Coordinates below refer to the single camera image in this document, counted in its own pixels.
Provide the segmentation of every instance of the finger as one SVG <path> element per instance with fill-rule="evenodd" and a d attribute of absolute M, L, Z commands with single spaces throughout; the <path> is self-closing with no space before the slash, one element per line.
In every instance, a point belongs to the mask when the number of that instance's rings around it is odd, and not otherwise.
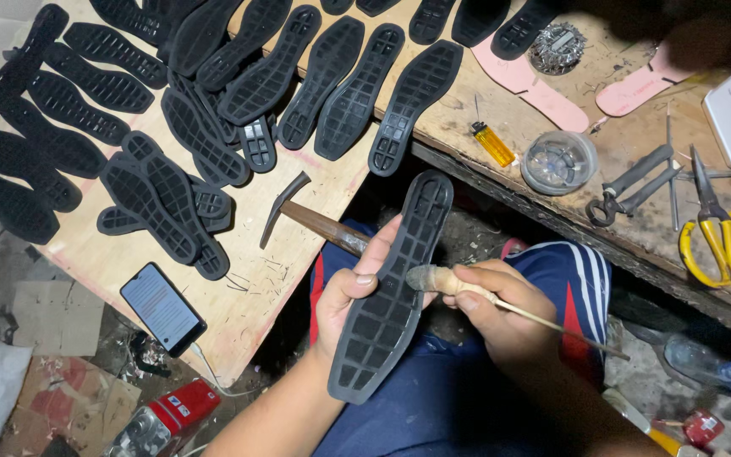
<path fill-rule="evenodd" d="M 477 262 L 472 267 L 484 268 L 485 270 L 493 270 L 494 272 L 508 273 L 515 276 L 518 280 L 523 281 L 528 286 L 530 283 L 521 275 L 512 265 L 507 264 L 501 259 L 489 259 L 483 262 Z"/>
<path fill-rule="evenodd" d="M 471 290 L 462 290 L 456 294 L 455 299 L 456 306 L 470 319 L 470 323 L 484 339 L 503 331 L 503 314 L 489 300 Z"/>
<path fill-rule="evenodd" d="M 421 309 L 427 308 L 433 299 L 436 298 L 436 295 L 439 295 L 439 292 L 425 292 L 425 297 L 421 301 Z"/>
<path fill-rule="evenodd" d="M 400 223 L 402 223 L 402 215 L 398 214 L 371 238 L 371 242 L 365 247 L 360 261 L 354 267 L 355 273 L 377 273 L 388 257 L 388 252 L 391 251 L 391 245 L 394 243 L 396 233 L 400 229 Z"/>
<path fill-rule="evenodd" d="M 482 286 L 510 303 L 524 303 L 527 298 L 537 293 L 535 289 L 509 273 L 495 272 L 480 267 L 465 267 L 464 265 L 456 265 L 453 273 L 462 281 Z"/>
<path fill-rule="evenodd" d="M 349 305 L 352 298 L 366 297 L 376 288 L 376 275 L 358 275 L 344 268 L 331 276 L 320 301 L 322 306 L 328 306 L 330 309 L 343 309 Z"/>

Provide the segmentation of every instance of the yellow lighter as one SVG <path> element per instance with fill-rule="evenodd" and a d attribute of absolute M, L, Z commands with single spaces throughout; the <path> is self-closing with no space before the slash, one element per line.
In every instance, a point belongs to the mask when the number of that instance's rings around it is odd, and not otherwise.
<path fill-rule="evenodd" d="M 483 122 L 473 122 L 470 126 L 470 130 L 473 131 L 473 136 L 481 146 L 484 146 L 487 152 L 490 153 L 493 159 L 498 162 L 501 167 L 506 167 L 510 163 L 515 161 L 515 155 L 513 151 L 507 148 L 507 145 L 503 144 L 503 141 L 495 135 L 493 130 L 490 130 Z"/>

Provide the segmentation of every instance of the smartphone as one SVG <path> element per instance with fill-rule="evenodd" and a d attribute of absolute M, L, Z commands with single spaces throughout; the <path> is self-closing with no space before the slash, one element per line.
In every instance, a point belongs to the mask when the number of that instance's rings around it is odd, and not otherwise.
<path fill-rule="evenodd" d="M 208 325 L 154 262 L 120 288 L 120 295 L 171 357 L 179 357 Z"/>

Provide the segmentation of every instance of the yellow scissors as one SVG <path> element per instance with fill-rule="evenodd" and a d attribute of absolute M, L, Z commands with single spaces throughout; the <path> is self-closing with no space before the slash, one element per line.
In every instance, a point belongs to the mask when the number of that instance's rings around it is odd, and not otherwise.
<path fill-rule="evenodd" d="M 698 151 L 695 146 L 690 145 L 690 155 L 693 158 L 693 170 L 695 172 L 695 187 L 698 189 L 698 200 L 701 202 L 701 211 L 698 212 L 698 225 L 704 232 L 706 243 L 710 245 L 712 255 L 715 256 L 716 264 L 720 270 L 721 278 L 713 280 L 707 276 L 693 259 L 693 253 L 690 249 L 690 236 L 695 229 L 695 220 L 691 220 L 684 224 L 682 234 L 678 238 L 678 248 L 682 253 L 682 260 L 693 274 L 705 286 L 721 287 L 731 284 L 731 212 L 726 212 L 718 204 L 718 198 L 712 189 L 710 179 L 704 170 L 704 163 L 698 157 Z M 718 239 L 716 235 L 715 225 L 710 219 L 716 218 L 720 221 L 721 237 Z"/>

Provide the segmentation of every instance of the white cable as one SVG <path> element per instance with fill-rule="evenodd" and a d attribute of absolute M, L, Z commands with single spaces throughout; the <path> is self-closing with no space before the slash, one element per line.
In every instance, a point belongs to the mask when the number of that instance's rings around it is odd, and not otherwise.
<path fill-rule="evenodd" d="M 233 394 L 233 393 L 229 392 L 228 390 L 223 389 L 218 384 L 218 379 L 216 379 L 216 375 L 213 373 L 213 369 L 210 368 L 210 363 L 208 363 L 208 359 L 205 358 L 204 354 L 202 354 L 202 348 L 200 348 L 196 342 L 191 343 L 191 350 L 194 352 L 194 354 L 196 354 L 197 356 L 199 356 L 199 358 L 202 359 L 202 362 L 205 362 L 205 366 L 208 368 L 210 377 L 213 378 L 213 383 L 216 386 L 216 389 L 218 389 L 218 391 L 221 392 L 222 395 L 224 395 L 226 397 L 240 397 L 242 395 L 247 395 L 247 394 L 252 394 L 253 392 L 258 392 L 259 390 L 267 387 L 266 385 L 264 385 L 262 387 L 259 387 L 258 389 L 248 390 L 247 392 L 241 392 L 239 394 Z"/>
<path fill-rule="evenodd" d="M 203 445 L 199 446 L 198 448 L 194 449 L 193 451 L 188 452 L 188 454 L 183 455 L 182 457 L 188 457 L 188 455 L 194 454 L 196 452 L 199 452 L 199 451 L 205 449 L 206 447 L 208 447 L 208 445 L 207 444 L 203 444 Z"/>

